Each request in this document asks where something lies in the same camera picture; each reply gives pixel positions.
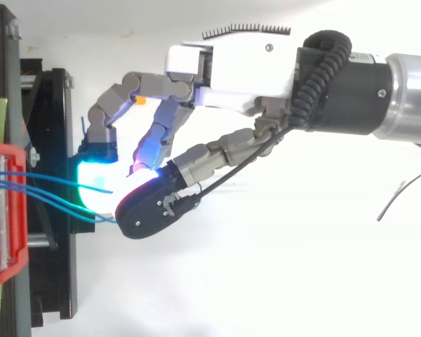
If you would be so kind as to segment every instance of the red bracket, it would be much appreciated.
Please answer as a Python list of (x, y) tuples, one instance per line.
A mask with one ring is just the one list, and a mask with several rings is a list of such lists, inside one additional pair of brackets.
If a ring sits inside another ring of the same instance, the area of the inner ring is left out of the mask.
[[(25, 172), (26, 154), (19, 147), (0, 144), (0, 155), (6, 156), (7, 171)], [(26, 184), (24, 176), (6, 176), (8, 181)], [(6, 191), (8, 195), (8, 260), (0, 266), (0, 284), (16, 275), (28, 263), (27, 198), (24, 193)]]

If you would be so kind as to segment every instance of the glowing light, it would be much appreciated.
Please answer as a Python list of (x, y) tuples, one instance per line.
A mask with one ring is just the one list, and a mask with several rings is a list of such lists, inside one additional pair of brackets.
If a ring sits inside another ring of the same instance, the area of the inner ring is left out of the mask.
[[(119, 176), (124, 175), (121, 165), (116, 163), (89, 163), (82, 161), (78, 165), (78, 183), (114, 191)], [(85, 207), (96, 213), (105, 214), (114, 211), (113, 194), (104, 194), (80, 187), (79, 197)]]
[(99, 214), (114, 213), (120, 201), (137, 187), (158, 176), (156, 171), (139, 169), (128, 175), (128, 165), (116, 163), (90, 163), (82, 161), (78, 165), (78, 183), (114, 191), (104, 194), (82, 187), (79, 196), (85, 207)]

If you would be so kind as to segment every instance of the black coiled cable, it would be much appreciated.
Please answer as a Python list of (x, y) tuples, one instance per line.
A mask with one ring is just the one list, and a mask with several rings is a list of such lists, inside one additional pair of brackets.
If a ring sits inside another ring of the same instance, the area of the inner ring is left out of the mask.
[(329, 50), (323, 61), (309, 75), (292, 101), (290, 125), (308, 130), (316, 101), (328, 88), (329, 82), (347, 62), (351, 54), (351, 40), (334, 30), (323, 30), (308, 37), (303, 46), (319, 50)]

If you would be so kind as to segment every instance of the robotic hand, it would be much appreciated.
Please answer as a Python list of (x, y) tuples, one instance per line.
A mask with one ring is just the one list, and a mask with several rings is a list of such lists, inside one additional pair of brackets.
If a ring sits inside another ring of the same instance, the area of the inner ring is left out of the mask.
[[(80, 151), (92, 158), (116, 161), (114, 121), (143, 97), (162, 99), (130, 169), (156, 170), (158, 177), (118, 205), (122, 232), (139, 239), (168, 227), (293, 129), (374, 133), (421, 144), (421, 57), (385, 60), (351, 48), (345, 35), (322, 31), (296, 55), (288, 28), (232, 25), (205, 33), (203, 41), (172, 46), (166, 75), (131, 72), (113, 85), (88, 114), (91, 126)], [(258, 117), (254, 129), (195, 145), (159, 168), (196, 105)], [(198, 194), (178, 196), (224, 166), (235, 168)]]

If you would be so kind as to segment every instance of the blue wire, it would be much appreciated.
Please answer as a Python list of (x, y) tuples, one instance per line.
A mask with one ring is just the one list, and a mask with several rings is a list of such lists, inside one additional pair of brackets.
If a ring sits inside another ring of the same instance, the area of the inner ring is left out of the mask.
[(49, 200), (47, 198), (42, 197), (41, 195), (38, 195), (38, 194), (33, 193), (33, 192), (30, 192), (30, 191), (25, 191), (25, 190), (21, 190), (19, 188), (9, 187), (9, 186), (5, 186), (5, 185), (0, 185), (0, 188), (3, 189), (3, 190), (24, 193), (24, 194), (26, 194), (26, 195), (28, 195), (30, 197), (39, 199), (39, 200), (41, 200), (43, 202), (46, 202), (47, 204), (55, 207), (56, 209), (59, 209), (59, 210), (65, 212), (65, 213), (67, 213), (67, 214), (69, 214), (71, 216), (74, 216), (75, 218), (78, 218), (79, 220), (86, 221), (87, 223), (105, 223), (106, 222), (106, 220), (98, 220), (97, 221), (97, 220), (89, 219), (89, 218), (87, 218), (85, 216), (81, 216), (81, 215), (79, 215), (79, 214), (77, 214), (77, 213), (75, 213), (73, 211), (70, 211), (69, 209), (66, 209), (65, 207), (63, 207), (63, 206), (61, 206), (59, 204), (56, 204), (55, 202), (53, 202), (53, 201), (51, 201), (51, 200)]
[(56, 177), (52, 177), (52, 176), (47, 176), (45, 174), (4, 171), (4, 172), (0, 172), (0, 176), (25, 176), (25, 177), (30, 177), (30, 178), (45, 179), (45, 180), (55, 181), (57, 183), (66, 184), (66, 185), (70, 185), (70, 186), (82, 187), (82, 188), (86, 188), (88, 190), (97, 191), (97, 192), (101, 192), (101, 193), (107, 193), (107, 194), (113, 193), (112, 191), (102, 190), (101, 188), (96, 188), (96, 187), (89, 186), (89, 185), (78, 184), (74, 181), (56, 178)]
[(54, 200), (60, 202), (61, 204), (64, 204), (65, 206), (72, 207), (73, 209), (78, 209), (80, 211), (92, 214), (93, 216), (97, 216), (102, 220), (109, 221), (110, 223), (117, 223), (113, 218), (106, 218), (106, 217), (102, 216), (101, 214), (98, 214), (94, 211), (91, 211), (90, 209), (87, 209), (86, 207), (82, 207), (82, 206), (73, 204), (71, 202), (68, 202), (67, 200), (65, 200), (61, 197), (58, 197), (57, 195), (55, 195), (53, 193), (50, 193), (49, 191), (42, 190), (41, 188), (37, 188), (37, 187), (34, 187), (34, 186), (28, 186), (28, 185), (25, 185), (25, 184), (14, 183), (12, 181), (7, 181), (7, 180), (0, 180), (0, 185), (20, 187), (20, 188), (23, 188), (23, 189), (26, 189), (26, 190), (29, 190), (29, 191), (33, 191), (35, 193), (44, 194), (47, 197), (50, 197), (51, 199), (54, 199)]

